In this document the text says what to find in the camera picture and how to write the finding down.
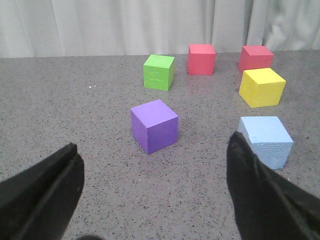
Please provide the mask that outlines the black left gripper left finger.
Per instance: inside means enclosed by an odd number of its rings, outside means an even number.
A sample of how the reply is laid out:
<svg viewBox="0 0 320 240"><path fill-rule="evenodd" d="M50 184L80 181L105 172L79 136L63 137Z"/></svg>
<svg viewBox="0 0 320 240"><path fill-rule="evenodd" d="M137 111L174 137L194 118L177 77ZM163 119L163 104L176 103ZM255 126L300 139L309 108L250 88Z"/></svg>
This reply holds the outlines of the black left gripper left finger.
<svg viewBox="0 0 320 240"><path fill-rule="evenodd" d="M2 240L60 240L83 191L84 160L69 143L0 183Z"/></svg>

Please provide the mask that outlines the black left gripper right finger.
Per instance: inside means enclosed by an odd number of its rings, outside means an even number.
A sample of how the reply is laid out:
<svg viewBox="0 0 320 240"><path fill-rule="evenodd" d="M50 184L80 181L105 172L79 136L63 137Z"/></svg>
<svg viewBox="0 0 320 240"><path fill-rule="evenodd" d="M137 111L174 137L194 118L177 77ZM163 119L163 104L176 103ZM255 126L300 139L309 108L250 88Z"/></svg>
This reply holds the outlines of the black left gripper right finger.
<svg viewBox="0 0 320 240"><path fill-rule="evenodd" d="M266 165L236 131L226 153L226 181L243 240L318 240L320 200Z"/></svg>

